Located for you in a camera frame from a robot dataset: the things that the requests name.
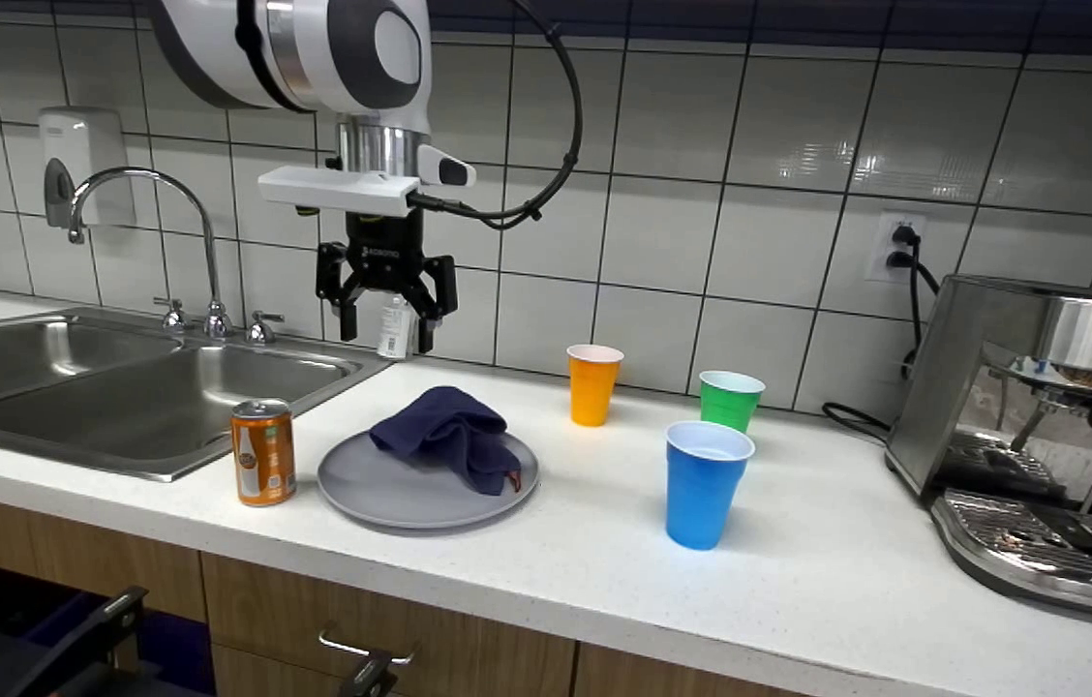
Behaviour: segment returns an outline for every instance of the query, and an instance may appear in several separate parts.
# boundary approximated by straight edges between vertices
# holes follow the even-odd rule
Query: sink basin
[[[105,314],[0,323],[0,394],[172,353],[174,346],[147,323]]]
[[[86,314],[0,325],[0,451],[178,480],[228,453],[235,404],[301,415],[385,368],[314,346],[172,349],[123,331]]]

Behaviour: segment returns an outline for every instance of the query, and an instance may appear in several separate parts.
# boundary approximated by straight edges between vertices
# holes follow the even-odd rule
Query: coffee machine
[[[973,577],[1092,611],[1092,291],[946,280],[887,461]]]

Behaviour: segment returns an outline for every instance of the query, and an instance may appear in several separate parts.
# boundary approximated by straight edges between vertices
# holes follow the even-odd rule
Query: navy blue cloth
[[[467,487],[498,495],[502,480],[520,480],[520,461],[507,453],[502,431],[507,421],[467,391],[429,389],[369,435],[385,453],[447,461]]]

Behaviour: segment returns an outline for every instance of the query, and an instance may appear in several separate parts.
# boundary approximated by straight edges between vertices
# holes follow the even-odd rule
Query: orange cup
[[[609,346],[569,346],[569,394],[572,421],[603,426],[613,420],[613,394],[623,353]]]

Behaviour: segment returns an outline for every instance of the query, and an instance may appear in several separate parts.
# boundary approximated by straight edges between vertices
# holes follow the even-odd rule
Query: soda can
[[[274,398],[239,404],[234,412],[234,461],[239,502],[274,506],[290,500],[297,483],[290,405]]]

